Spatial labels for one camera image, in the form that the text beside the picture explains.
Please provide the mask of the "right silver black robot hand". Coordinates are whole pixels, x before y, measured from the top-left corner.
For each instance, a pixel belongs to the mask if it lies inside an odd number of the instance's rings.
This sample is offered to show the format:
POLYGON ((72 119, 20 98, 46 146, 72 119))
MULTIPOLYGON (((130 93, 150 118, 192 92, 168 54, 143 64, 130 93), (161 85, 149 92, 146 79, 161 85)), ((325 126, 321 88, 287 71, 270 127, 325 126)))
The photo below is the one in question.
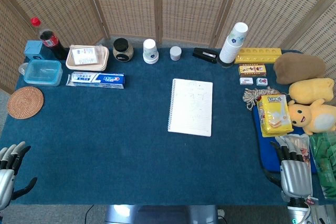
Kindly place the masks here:
POLYGON ((263 169, 265 176, 281 189, 281 197, 285 202, 293 206, 303 205, 313 193, 310 166, 304 162, 300 148, 289 136, 276 136, 270 144, 278 157, 280 178, 263 169))

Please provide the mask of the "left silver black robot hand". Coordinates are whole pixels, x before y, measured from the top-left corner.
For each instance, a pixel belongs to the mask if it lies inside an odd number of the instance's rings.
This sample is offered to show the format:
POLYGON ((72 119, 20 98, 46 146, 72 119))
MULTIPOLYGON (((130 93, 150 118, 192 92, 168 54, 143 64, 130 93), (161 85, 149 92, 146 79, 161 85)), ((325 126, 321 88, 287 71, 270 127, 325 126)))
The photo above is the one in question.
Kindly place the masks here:
POLYGON ((26 187, 14 191, 16 176, 30 148, 30 145, 22 141, 1 149, 1 210, 4 210, 11 201, 29 193, 37 182, 38 178, 34 177, 26 187))

